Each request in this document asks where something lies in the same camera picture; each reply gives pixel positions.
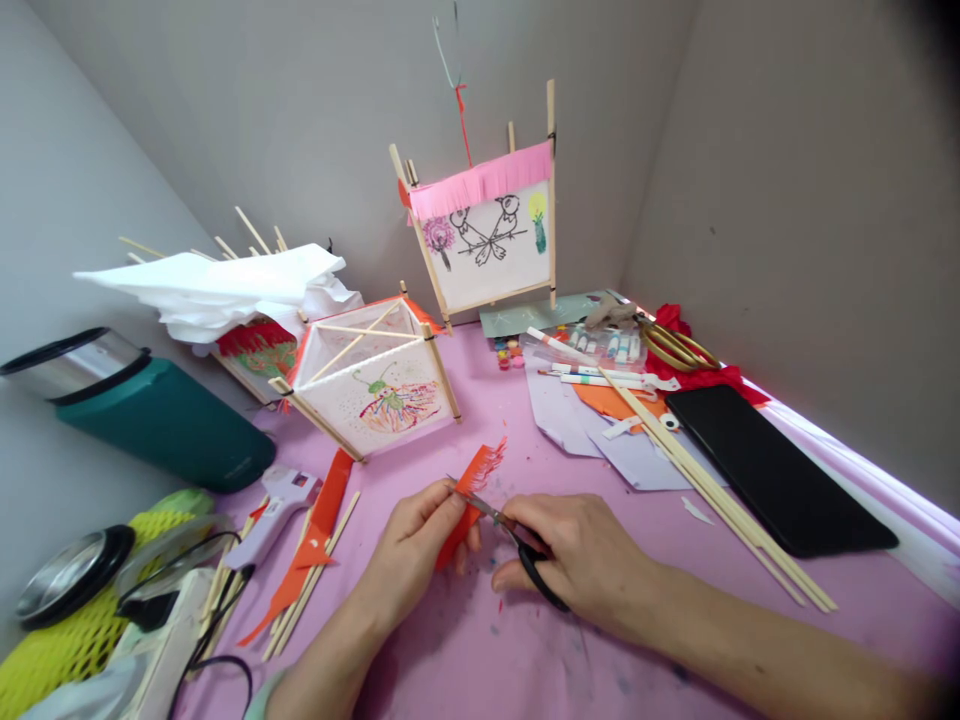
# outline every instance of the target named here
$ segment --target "white power strip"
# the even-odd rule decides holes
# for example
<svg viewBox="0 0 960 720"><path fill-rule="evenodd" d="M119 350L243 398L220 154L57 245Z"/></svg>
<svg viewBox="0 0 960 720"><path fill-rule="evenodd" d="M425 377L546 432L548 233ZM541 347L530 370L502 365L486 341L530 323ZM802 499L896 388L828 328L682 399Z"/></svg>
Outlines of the white power strip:
<svg viewBox="0 0 960 720"><path fill-rule="evenodd" d="M163 627L144 633L130 623L124 631L107 666L126 657L146 655L147 669L137 694L121 715L122 720L167 717L170 699L200 637L200 616L213 575L210 568L197 568L184 576L180 594Z"/></svg>

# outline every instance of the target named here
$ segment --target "teal paper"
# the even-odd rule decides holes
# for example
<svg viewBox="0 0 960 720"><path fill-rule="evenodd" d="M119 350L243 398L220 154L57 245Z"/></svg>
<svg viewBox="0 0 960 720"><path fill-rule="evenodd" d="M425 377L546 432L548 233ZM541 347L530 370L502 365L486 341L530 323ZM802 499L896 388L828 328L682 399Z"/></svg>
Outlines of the teal paper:
<svg viewBox="0 0 960 720"><path fill-rule="evenodd" d="M557 307L550 309L550 300L523 303L522 305L504 305L499 303L480 311L480 324L484 337L519 335L528 327L542 330L564 323L576 322L600 303L603 290L585 295L565 295L557 298Z"/></svg>

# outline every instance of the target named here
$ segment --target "black tablet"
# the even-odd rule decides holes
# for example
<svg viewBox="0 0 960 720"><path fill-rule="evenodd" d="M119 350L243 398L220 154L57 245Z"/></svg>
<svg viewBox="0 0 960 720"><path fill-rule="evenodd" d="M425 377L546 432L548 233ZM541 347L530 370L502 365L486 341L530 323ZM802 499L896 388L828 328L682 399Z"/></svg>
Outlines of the black tablet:
<svg viewBox="0 0 960 720"><path fill-rule="evenodd" d="M897 546L896 535L729 385L673 393L666 400L682 432L794 557Z"/></svg>

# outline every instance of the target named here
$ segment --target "hand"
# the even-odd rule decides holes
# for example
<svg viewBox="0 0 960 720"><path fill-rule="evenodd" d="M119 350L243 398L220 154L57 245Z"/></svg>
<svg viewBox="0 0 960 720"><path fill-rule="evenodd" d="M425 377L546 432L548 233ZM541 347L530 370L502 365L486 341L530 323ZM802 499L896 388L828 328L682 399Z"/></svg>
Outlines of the hand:
<svg viewBox="0 0 960 720"><path fill-rule="evenodd" d="M394 508L377 549L351 599L373 612L378 624L392 632L410 614L430 584L440 548L467 507L452 492L453 483L440 480ZM480 550L480 528L474 525L454 553L457 574L466 571L467 549Z"/></svg>
<svg viewBox="0 0 960 720"><path fill-rule="evenodd" d="M550 546L555 559L537 563L537 570L577 615L623 640L646 644L668 568L637 547L602 498L518 495L503 513ZM491 582L497 593L536 591L519 560L501 565Z"/></svg>

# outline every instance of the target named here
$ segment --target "black scissors handle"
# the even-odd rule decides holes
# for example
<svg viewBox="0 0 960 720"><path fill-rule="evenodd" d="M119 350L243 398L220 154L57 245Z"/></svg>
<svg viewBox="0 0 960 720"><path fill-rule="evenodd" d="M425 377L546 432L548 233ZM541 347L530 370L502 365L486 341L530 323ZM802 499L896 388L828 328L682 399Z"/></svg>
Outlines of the black scissors handle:
<svg viewBox="0 0 960 720"><path fill-rule="evenodd" d="M540 577L540 573L537 571L536 563L549 560L550 558L539 550L535 550L532 545L525 543L520 538L516 536L514 536L514 538L517 540L517 552L520 554L520 562L523 564L523 569L527 571L527 575L530 576L533 584L537 586L540 594L560 612L570 612L567 604L557 597L557 594L543 581L543 578Z"/></svg>

